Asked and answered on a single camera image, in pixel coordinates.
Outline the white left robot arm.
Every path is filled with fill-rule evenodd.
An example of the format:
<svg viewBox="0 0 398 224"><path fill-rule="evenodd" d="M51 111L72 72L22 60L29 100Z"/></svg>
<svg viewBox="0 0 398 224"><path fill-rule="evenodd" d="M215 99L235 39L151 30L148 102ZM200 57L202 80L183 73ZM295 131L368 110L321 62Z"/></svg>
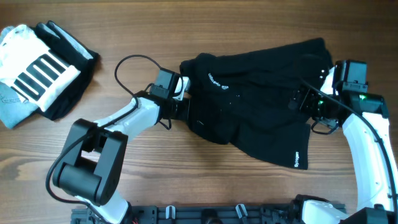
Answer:
<svg viewBox="0 0 398 224"><path fill-rule="evenodd" d="M105 119L75 121L50 167L46 188L64 190L102 223L131 223L131 204L117 191L127 144L162 119L186 117L189 102L184 96L161 98L140 91Z"/></svg>

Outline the black polo shirt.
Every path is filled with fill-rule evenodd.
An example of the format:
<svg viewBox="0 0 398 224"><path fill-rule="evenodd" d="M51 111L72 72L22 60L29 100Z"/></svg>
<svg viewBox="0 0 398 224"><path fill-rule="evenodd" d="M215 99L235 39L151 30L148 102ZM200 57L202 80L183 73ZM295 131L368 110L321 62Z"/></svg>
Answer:
<svg viewBox="0 0 398 224"><path fill-rule="evenodd" d="M237 55L199 54L180 64L190 79L187 126L255 159L306 170L309 115L289 102L304 82L320 88L332 65L322 38Z"/></svg>

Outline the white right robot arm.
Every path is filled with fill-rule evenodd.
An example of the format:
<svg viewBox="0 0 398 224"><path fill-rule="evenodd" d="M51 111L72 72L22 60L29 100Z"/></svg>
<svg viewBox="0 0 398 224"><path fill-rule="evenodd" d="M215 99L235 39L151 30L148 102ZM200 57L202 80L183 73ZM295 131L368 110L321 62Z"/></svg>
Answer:
<svg viewBox="0 0 398 224"><path fill-rule="evenodd" d="M389 138L389 112L381 95L368 93L367 64L340 60L333 67L319 58L295 63L301 86L289 107L309 115L348 142L354 164L358 204L348 215L330 202L306 198L301 223L397 223L397 165Z"/></svg>

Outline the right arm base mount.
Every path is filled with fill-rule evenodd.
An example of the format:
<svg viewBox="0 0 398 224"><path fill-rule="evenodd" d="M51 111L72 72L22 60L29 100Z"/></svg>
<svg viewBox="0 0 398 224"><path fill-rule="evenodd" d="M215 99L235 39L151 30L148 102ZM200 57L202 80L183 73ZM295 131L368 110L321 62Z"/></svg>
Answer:
<svg viewBox="0 0 398 224"><path fill-rule="evenodd" d="M337 209L330 201L310 195L298 194L290 203L289 219L306 224L337 224L348 214Z"/></svg>

